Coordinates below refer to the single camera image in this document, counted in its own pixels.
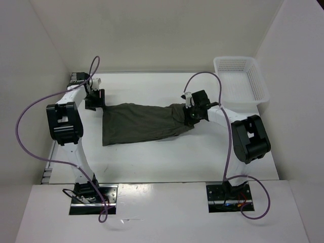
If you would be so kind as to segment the dark olive green shorts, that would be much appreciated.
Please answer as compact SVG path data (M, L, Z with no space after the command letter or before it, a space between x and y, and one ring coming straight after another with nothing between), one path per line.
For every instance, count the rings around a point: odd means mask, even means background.
M102 117L102 145L156 141L194 128L185 120L183 104L166 107L123 103L106 106Z

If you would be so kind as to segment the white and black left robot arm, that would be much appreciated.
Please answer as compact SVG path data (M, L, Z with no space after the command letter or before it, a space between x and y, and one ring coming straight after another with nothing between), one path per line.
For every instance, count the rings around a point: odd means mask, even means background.
M67 86L68 92L55 104L46 107L50 135L65 151L75 177L73 193L79 200L96 202L101 189L90 168L82 145L84 127L78 107L84 102L86 110L96 111L105 106L105 91L101 79L88 73L74 72Z

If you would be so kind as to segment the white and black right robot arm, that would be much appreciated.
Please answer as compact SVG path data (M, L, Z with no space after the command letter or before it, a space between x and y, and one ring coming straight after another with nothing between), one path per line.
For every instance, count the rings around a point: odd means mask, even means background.
M258 115L246 116L210 102L204 90L182 95L185 124L194 125L201 120L213 122L228 129L229 148L225 162L222 193L227 199L235 198L251 173L253 161L261 159L271 150L263 122Z

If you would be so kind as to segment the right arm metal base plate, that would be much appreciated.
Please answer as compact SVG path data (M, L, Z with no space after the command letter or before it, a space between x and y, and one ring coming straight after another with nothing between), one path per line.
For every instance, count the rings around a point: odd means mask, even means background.
M209 213L228 213L254 211L253 199L249 184L227 187L222 182L207 183L207 200Z

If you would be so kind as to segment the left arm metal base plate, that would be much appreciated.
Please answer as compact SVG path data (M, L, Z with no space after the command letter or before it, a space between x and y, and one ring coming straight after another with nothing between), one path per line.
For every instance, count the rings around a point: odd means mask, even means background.
M98 189L108 206L108 214L115 215L118 185L100 184ZM69 215L99 215L104 213L104 203L92 187L90 187L89 193L77 191L76 187L73 190L64 189L64 191L71 198Z

